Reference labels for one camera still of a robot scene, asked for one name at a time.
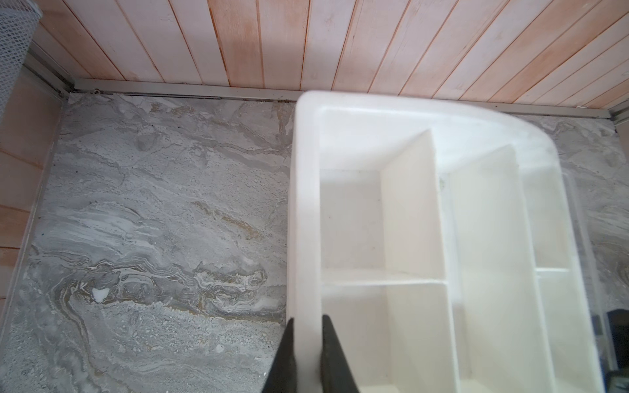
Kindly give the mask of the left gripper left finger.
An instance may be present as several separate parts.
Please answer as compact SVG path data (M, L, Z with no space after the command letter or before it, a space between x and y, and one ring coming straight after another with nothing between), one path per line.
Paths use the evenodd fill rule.
M294 319L289 319L267 375L262 393L296 393L297 371L294 354Z

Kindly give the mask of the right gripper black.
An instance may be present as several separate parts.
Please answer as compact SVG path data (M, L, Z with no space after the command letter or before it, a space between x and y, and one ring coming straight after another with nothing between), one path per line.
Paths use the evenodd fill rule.
M609 311L608 319L619 368L605 375L606 391L628 393L628 310Z

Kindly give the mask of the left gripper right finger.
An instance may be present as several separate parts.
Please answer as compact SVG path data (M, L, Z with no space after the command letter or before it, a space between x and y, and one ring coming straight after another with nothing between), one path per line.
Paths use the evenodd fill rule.
M359 393L332 319L322 317L320 376L323 393Z

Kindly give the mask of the white plastic drawer organizer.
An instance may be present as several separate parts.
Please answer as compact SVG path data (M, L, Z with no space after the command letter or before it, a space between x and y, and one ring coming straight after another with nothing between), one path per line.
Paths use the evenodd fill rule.
M311 91L296 103L288 317L368 392L604 391L560 158L514 116Z

